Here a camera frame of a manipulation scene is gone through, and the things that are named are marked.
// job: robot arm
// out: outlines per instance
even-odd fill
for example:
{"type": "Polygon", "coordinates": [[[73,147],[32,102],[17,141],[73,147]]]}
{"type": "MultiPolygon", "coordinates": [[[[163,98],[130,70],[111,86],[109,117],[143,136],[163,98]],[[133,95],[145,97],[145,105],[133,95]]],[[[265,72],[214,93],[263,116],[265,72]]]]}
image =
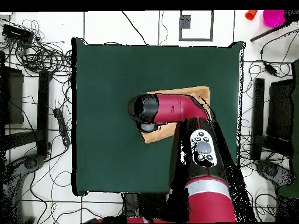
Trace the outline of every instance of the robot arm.
{"type": "Polygon", "coordinates": [[[183,185],[189,193],[188,222],[236,222],[222,159],[204,107],[191,96],[139,94],[130,100],[128,110],[140,131],[178,123],[172,159],[181,179],[173,181],[171,187],[173,192],[182,191],[183,185]]]}

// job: silver stripe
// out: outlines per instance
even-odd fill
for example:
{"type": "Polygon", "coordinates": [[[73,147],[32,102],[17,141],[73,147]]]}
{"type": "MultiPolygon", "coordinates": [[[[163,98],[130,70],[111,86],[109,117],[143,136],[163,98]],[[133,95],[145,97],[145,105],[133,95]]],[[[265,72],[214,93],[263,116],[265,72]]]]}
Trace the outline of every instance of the silver stripe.
{"type": "Polygon", "coordinates": [[[186,186],[189,196],[197,193],[212,192],[221,193],[230,197],[228,187],[218,180],[197,180],[186,186]]]}

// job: black stand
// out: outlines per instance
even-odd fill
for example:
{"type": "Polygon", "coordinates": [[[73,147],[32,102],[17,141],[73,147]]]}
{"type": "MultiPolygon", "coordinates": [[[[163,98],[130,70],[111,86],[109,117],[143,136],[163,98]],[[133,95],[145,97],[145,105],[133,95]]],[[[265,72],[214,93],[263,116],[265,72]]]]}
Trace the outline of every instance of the black stand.
{"type": "Polygon", "coordinates": [[[270,33],[273,33],[275,31],[278,31],[284,27],[287,27],[288,25],[290,25],[292,22],[297,22],[299,21],[299,10],[286,10],[285,11],[285,14],[284,14],[284,18],[286,19],[286,22],[283,23],[282,25],[278,26],[278,27],[275,27],[273,29],[270,29],[254,38],[252,38],[250,41],[253,42],[255,40],[258,40],[270,33]]]}

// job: orange object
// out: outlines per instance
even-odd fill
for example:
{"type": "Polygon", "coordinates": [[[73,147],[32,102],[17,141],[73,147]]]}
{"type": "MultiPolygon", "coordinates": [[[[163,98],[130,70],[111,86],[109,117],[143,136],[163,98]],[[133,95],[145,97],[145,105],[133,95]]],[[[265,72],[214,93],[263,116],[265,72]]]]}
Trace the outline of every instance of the orange object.
{"type": "Polygon", "coordinates": [[[249,10],[246,12],[245,14],[245,17],[248,19],[248,20],[253,20],[255,15],[257,13],[257,10],[249,10]]]}

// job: pink cup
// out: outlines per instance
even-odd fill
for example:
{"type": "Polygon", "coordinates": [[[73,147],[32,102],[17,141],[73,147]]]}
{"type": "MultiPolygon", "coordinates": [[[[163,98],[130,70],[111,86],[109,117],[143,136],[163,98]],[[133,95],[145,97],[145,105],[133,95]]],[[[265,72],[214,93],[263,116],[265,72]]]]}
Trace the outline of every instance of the pink cup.
{"type": "Polygon", "coordinates": [[[265,25],[269,27],[277,27],[282,25],[286,20],[284,18],[284,10],[264,10],[263,18],[265,25]]]}

